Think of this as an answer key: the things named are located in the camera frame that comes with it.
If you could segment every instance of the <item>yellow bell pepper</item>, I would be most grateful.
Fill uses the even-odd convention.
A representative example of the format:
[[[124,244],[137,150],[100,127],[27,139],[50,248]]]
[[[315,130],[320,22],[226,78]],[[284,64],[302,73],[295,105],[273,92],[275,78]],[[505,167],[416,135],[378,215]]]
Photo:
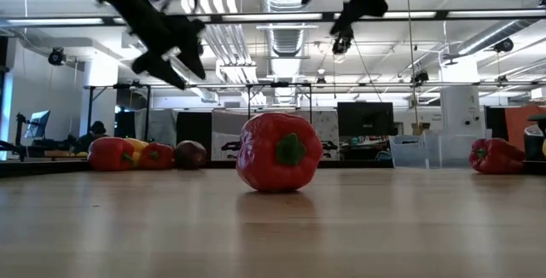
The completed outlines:
[[[125,138],[126,141],[130,142],[131,145],[135,148],[135,152],[142,152],[143,149],[148,145],[147,142],[139,141],[135,138]]]
[[[135,168],[138,167],[138,160],[140,159],[141,151],[148,145],[147,142],[139,141],[135,138],[125,138],[126,141],[128,141],[133,147],[135,148],[135,152],[133,153],[133,166]]]

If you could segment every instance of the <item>orange wall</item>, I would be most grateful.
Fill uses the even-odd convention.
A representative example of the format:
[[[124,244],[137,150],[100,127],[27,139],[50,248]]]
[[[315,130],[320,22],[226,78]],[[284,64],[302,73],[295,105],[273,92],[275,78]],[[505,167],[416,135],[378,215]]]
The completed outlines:
[[[523,134],[526,127],[536,125],[535,121],[527,121],[529,116],[546,113],[546,109],[534,105],[526,107],[506,108],[506,128],[508,129],[508,140],[511,144],[525,151]]]

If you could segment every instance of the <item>computer monitor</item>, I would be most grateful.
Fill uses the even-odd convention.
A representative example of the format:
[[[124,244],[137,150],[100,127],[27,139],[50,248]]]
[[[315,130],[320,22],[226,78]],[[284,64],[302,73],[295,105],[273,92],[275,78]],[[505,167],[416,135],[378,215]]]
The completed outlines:
[[[338,102],[340,136],[396,135],[391,102]]]
[[[50,111],[42,111],[32,114],[28,127],[26,127],[25,138],[43,138],[45,136],[49,113]]]

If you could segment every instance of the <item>person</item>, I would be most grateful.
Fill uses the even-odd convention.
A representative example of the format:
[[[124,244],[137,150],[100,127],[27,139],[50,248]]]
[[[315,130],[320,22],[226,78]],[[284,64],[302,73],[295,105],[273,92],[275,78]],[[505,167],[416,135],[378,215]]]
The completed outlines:
[[[101,137],[105,137],[106,135],[106,128],[104,127],[104,124],[102,121],[96,121],[93,123],[93,125],[90,127],[89,133],[85,134],[84,136],[81,136],[78,141],[76,142],[76,145],[74,146],[74,153],[82,153],[87,152],[89,149],[90,144]]]

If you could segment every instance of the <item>pepper stem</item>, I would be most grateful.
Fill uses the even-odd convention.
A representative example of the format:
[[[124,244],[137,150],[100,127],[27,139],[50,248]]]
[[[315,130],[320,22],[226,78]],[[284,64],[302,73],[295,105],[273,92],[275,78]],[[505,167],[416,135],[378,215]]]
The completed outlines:
[[[160,157],[160,153],[158,153],[157,151],[153,151],[150,153],[150,158],[153,160],[157,160],[159,157]]]
[[[276,144],[276,161],[284,165],[296,166],[304,158],[307,149],[295,133],[284,136]]]
[[[485,148],[481,148],[478,151],[476,151],[476,154],[478,155],[480,159],[485,159],[485,157],[487,156],[487,150],[485,150]]]
[[[131,162],[135,162],[133,157],[131,157],[127,152],[123,152],[123,154],[121,155],[121,160],[129,160]]]

